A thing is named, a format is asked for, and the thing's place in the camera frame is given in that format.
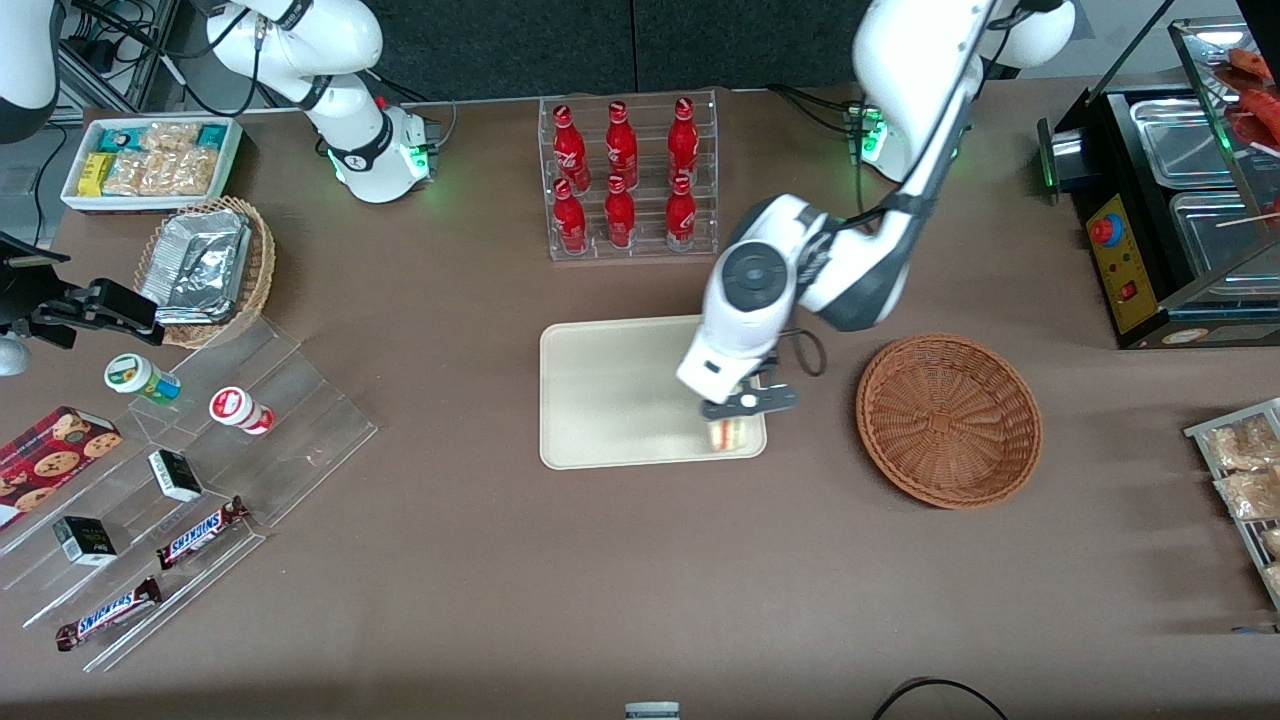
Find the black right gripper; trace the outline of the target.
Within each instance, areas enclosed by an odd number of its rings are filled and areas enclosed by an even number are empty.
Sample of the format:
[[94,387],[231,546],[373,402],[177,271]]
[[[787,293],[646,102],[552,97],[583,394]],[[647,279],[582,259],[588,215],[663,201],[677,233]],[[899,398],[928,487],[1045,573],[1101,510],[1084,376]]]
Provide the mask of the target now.
[[72,348],[77,331],[95,329],[104,319],[113,329],[148,346],[164,343],[165,327],[156,323],[157,305],[110,279],[95,279],[87,290],[61,281],[55,265],[68,255],[47,251],[1,233],[1,332]]

